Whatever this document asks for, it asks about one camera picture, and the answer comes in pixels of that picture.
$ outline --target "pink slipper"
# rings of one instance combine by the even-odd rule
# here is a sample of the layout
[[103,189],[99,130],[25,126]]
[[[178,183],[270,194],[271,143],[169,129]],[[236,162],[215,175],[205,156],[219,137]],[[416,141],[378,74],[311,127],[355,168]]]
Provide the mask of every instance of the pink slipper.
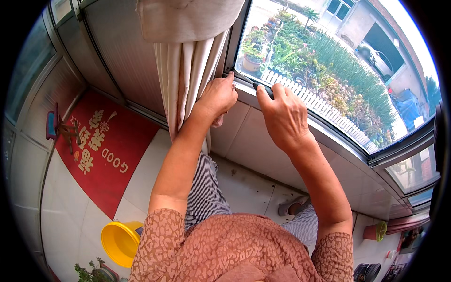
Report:
[[299,204],[303,205],[308,199],[309,199],[308,196],[299,196],[289,203],[279,204],[279,209],[277,210],[277,212],[279,213],[279,216],[281,216],[281,217],[290,215],[290,214],[288,214],[288,209],[291,207],[292,204],[299,203]]

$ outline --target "car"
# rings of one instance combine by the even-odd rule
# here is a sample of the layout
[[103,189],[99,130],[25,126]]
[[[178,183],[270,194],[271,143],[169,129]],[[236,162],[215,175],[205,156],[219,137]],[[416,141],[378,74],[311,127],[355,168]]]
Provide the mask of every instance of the car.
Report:
[[418,98],[411,92],[410,89],[405,89],[396,96],[390,94],[390,99],[404,122],[407,132],[414,131],[414,121],[417,118],[422,117],[420,114],[420,104],[418,102]]
[[375,50],[367,42],[361,41],[355,50],[360,58],[376,70],[384,82],[387,82],[394,74],[393,67],[384,53]]

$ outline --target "screwdriver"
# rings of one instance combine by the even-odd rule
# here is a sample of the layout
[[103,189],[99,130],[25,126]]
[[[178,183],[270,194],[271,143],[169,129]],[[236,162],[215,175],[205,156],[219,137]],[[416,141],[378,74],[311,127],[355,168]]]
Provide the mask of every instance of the screwdriver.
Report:
[[263,86],[265,87],[265,90],[266,90],[266,92],[268,93],[269,97],[270,97],[272,100],[274,100],[274,93],[272,92],[272,90],[271,90],[270,87],[268,87],[268,86],[266,86],[266,85],[264,85],[264,84],[262,84],[262,83],[254,82],[254,81],[248,79],[247,77],[245,77],[244,75],[242,75],[241,73],[239,73],[239,72],[237,72],[237,71],[235,71],[235,74],[238,74],[238,76],[239,76],[240,78],[242,78],[242,79],[246,80],[247,82],[251,83],[251,84],[252,84],[252,87],[253,87],[255,90],[257,90],[257,87],[258,87],[260,84],[263,85]]

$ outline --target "yard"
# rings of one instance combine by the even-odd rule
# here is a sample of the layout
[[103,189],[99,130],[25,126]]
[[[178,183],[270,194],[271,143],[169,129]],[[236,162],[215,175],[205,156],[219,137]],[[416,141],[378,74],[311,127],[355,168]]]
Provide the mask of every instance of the yard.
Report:
[[243,71],[260,77],[266,69],[304,85],[353,121],[379,148],[396,139],[395,115],[380,78],[340,42],[292,10],[279,9],[269,19],[246,27],[241,45]]

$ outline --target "yellow bucket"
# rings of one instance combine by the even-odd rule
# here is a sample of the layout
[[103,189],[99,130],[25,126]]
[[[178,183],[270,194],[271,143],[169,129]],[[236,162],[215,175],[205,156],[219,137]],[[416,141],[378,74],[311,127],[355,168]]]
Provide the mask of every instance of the yellow bucket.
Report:
[[102,229],[100,238],[103,249],[115,263],[127,268],[132,267],[142,226],[138,221],[110,222]]

